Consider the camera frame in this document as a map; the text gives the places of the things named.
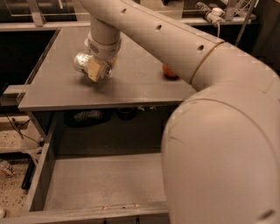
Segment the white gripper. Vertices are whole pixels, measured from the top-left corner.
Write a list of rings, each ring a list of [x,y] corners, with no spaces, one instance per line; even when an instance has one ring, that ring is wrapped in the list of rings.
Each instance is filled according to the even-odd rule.
[[[110,60],[110,63],[114,65],[117,62],[117,54],[121,48],[121,43],[122,38],[119,38],[114,44],[105,45],[94,40],[91,33],[87,35],[85,46],[94,56],[90,58],[87,63],[87,75],[90,80],[97,82],[99,79],[105,77],[107,64],[99,60]]]

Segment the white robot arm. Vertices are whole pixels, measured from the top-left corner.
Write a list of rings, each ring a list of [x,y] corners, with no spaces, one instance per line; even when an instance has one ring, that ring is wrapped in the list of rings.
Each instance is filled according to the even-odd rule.
[[[260,60],[132,0],[80,0],[195,94],[162,140],[171,224],[280,224],[279,77]]]

